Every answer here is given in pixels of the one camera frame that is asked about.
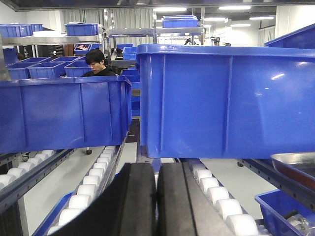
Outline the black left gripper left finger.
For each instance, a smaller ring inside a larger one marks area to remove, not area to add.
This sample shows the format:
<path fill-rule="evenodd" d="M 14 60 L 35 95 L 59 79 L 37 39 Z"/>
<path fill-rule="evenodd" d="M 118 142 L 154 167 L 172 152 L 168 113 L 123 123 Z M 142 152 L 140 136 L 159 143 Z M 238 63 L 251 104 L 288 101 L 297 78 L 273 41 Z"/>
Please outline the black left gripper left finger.
<path fill-rule="evenodd" d="M 148 163 L 126 163 L 100 196 L 55 236 L 153 236 L 156 185 Z"/>

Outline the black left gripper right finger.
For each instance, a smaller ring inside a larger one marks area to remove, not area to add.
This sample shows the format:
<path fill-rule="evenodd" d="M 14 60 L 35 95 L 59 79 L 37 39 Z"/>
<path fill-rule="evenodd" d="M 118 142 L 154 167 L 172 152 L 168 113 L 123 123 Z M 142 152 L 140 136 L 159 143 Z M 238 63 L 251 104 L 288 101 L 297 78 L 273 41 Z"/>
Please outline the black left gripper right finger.
<path fill-rule="evenodd" d="M 188 163 L 166 163 L 157 181 L 158 236 L 232 236 L 196 183 Z"/>

